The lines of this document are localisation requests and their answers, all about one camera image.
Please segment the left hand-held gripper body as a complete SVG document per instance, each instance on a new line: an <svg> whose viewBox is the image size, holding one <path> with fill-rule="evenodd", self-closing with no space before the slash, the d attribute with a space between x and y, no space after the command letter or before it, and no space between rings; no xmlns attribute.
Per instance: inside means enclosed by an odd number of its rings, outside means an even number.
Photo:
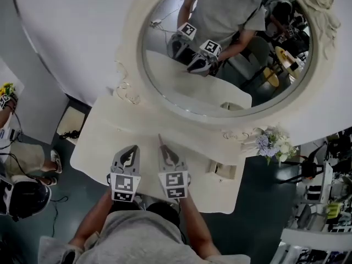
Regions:
<svg viewBox="0 0 352 264"><path fill-rule="evenodd" d="M107 175L107 182L111 187L113 201L133 202L141 180L140 149L137 146L136 161L132 167L128 168L124 168L124 162L120 161L123 149L118 151L113 158L111 171Z"/></svg>

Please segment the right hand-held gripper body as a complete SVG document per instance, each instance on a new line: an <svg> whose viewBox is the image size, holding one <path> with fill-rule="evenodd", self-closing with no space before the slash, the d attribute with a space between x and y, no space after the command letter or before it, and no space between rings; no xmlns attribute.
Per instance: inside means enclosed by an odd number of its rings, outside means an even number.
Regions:
<svg viewBox="0 0 352 264"><path fill-rule="evenodd" d="M188 186L191 182L191 175L184 156L178 155L169 146L169 152L174 152L179 156L179 164L177 168L173 168L164 164L162 159L161 146L158 150L159 172L158 177L165 196L168 199L183 199L188 196Z"/></svg>

